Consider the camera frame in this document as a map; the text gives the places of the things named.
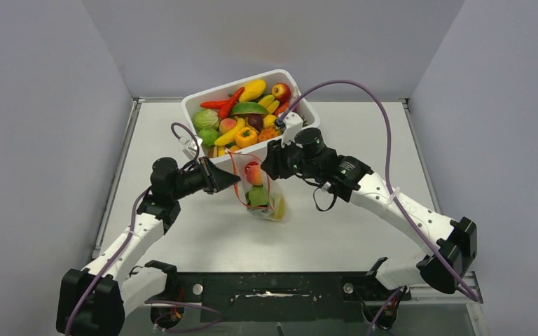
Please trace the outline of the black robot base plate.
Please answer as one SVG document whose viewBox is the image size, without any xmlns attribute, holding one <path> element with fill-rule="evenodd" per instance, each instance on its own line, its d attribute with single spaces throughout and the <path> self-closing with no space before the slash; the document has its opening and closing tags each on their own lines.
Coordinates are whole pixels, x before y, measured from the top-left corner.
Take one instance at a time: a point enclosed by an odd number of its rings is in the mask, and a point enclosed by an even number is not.
<svg viewBox="0 0 538 336">
<path fill-rule="evenodd" d="M 221 312 L 225 322 L 364 320 L 363 306 L 374 307 L 392 294 L 375 276 L 362 272 L 178 272 L 161 300 L 208 307 L 202 322 Z"/>
</svg>

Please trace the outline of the clear zip top bag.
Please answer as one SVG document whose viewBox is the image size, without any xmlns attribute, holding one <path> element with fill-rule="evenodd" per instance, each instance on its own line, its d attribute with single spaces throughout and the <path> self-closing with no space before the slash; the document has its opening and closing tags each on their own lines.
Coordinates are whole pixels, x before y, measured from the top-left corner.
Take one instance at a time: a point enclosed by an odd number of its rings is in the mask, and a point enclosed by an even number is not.
<svg viewBox="0 0 538 336">
<path fill-rule="evenodd" d="M 232 170 L 241 181 L 234 185 L 238 201 L 254 217 L 282 221 L 287 212 L 284 192 L 261 169 L 261 159 L 255 155 L 229 152 Z"/>
</svg>

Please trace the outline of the green leaf vegetable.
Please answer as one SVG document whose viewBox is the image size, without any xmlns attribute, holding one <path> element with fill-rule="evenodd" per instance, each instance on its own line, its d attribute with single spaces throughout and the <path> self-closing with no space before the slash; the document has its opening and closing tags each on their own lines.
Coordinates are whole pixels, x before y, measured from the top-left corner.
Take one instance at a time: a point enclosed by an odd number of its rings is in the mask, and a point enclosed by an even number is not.
<svg viewBox="0 0 538 336">
<path fill-rule="evenodd" d="M 245 193 L 245 199 L 251 207 L 266 207 L 269 205 L 268 190 L 264 186 L 252 186 Z"/>
</svg>

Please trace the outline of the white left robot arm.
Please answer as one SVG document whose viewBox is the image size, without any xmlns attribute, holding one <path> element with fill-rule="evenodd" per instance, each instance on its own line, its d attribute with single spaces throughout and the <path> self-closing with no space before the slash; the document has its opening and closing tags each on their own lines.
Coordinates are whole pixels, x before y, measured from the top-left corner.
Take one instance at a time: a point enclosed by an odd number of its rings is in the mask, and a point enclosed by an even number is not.
<svg viewBox="0 0 538 336">
<path fill-rule="evenodd" d="M 64 335 L 118 335 L 125 317 L 150 298 L 181 299 L 184 289 L 176 266 L 152 260 L 138 273 L 132 270 L 174 224 L 181 199 L 199 191 L 213 195 L 240 181 L 206 157 L 184 168 L 170 157 L 156 160 L 151 184 L 134 201 L 129 225 L 105 252 L 63 276 L 56 330 Z"/>
</svg>

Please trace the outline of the red apple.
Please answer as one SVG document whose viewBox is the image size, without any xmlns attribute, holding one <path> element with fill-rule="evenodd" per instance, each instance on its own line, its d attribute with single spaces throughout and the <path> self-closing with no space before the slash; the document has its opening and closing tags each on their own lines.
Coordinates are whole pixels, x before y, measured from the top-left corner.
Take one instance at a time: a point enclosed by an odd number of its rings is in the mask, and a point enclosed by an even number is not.
<svg viewBox="0 0 538 336">
<path fill-rule="evenodd" d="M 280 103 L 285 103 L 291 99 L 291 88 L 286 83 L 276 83 L 271 88 L 271 94 Z"/>
</svg>

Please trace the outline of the yellow green starfruit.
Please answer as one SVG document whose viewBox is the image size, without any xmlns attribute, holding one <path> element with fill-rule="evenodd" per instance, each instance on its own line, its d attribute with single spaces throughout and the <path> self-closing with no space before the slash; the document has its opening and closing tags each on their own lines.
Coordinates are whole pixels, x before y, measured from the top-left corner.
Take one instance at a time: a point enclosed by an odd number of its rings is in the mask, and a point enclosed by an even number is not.
<svg viewBox="0 0 538 336">
<path fill-rule="evenodd" d="M 286 212 L 286 204 L 283 196 L 276 195 L 273 199 L 274 211 L 271 218 L 274 221 L 280 221 L 284 218 Z"/>
</svg>

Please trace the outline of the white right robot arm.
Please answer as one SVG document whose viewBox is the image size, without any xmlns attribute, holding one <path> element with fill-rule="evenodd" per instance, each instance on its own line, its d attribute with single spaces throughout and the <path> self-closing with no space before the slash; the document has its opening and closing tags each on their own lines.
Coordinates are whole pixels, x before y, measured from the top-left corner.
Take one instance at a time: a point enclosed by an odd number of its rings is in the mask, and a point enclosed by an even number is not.
<svg viewBox="0 0 538 336">
<path fill-rule="evenodd" d="M 366 279 L 366 290 L 373 298 L 382 299 L 394 289 L 416 284 L 453 294 L 476 257 L 473 221 L 454 220 L 390 189 L 367 164 L 327 147 L 317 128 L 301 130 L 287 145 L 269 141 L 261 168 L 272 179 L 296 176 L 370 211 L 420 246 L 415 255 L 382 257 L 375 262 Z"/>
</svg>

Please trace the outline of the red tomato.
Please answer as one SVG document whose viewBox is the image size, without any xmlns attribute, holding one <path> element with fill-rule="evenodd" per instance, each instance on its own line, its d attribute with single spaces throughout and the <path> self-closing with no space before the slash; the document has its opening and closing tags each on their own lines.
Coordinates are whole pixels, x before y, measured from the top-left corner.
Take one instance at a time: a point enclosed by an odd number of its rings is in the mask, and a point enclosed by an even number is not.
<svg viewBox="0 0 538 336">
<path fill-rule="evenodd" d="M 248 162 L 248 163 L 244 166 L 244 172 L 247 173 L 252 167 L 255 167 L 255 166 L 258 166 L 258 163 L 257 163 L 257 162 L 255 162 L 255 161 Z"/>
</svg>

